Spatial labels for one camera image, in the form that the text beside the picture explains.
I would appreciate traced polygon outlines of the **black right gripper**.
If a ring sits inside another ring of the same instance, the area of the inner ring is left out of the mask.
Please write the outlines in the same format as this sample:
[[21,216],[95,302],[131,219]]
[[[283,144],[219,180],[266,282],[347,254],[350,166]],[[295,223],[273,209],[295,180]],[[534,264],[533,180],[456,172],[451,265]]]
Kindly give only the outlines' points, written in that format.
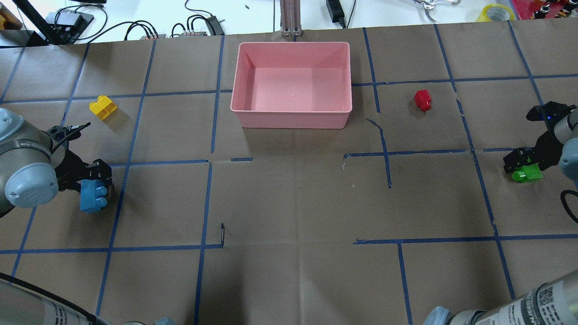
[[557,165],[563,174],[577,173],[577,107],[563,103],[534,106],[529,121],[543,121],[546,132],[531,148],[516,148],[503,158],[506,174],[523,174],[523,168],[536,165],[544,171]]

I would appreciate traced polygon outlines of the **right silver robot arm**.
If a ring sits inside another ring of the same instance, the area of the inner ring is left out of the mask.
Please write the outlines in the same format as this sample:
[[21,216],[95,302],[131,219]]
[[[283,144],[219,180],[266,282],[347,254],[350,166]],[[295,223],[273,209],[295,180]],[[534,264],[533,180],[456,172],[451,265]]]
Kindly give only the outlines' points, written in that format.
[[[518,183],[536,181],[541,173],[558,166],[570,180],[578,179],[578,109],[576,105],[547,102],[529,110],[529,121],[543,121],[546,132],[529,149],[516,148],[503,158],[506,174]],[[577,320],[577,271],[531,290],[518,300],[491,311],[467,310],[452,314],[438,306],[426,325],[575,325]]]

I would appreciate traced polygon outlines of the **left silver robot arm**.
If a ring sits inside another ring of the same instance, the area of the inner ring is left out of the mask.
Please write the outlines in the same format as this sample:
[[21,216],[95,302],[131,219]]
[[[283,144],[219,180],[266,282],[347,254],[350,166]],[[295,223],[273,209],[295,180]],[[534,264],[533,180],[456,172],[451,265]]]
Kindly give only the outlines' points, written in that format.
[[[15,208],[36,208],[66,190],[79,193],[85,213],[107,207],[113,187],[111,167],[103,160],[84,162],[70,150],[89,123],[40,130],[6,108],[0,110],[0,207],[4,217]],[[1,274],[3,325],[107,325],[108,321],[43,288]]]

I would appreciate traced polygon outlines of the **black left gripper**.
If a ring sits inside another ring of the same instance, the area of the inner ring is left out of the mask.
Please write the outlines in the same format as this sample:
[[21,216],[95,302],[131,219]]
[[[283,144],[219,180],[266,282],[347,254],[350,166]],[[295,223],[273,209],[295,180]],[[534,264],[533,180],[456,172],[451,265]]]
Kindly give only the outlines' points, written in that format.
[[80,193],[82,180],[101,181],[107,187],[113,185],[110,165],[101,159],[93,160],[89,164],[70,150],[70,141],[80,138],[81,131],[90,125],[85,123],[66,127],[54,126],[46,132],[51,139],[50,152],[56,162],[59,191],[75,190]]

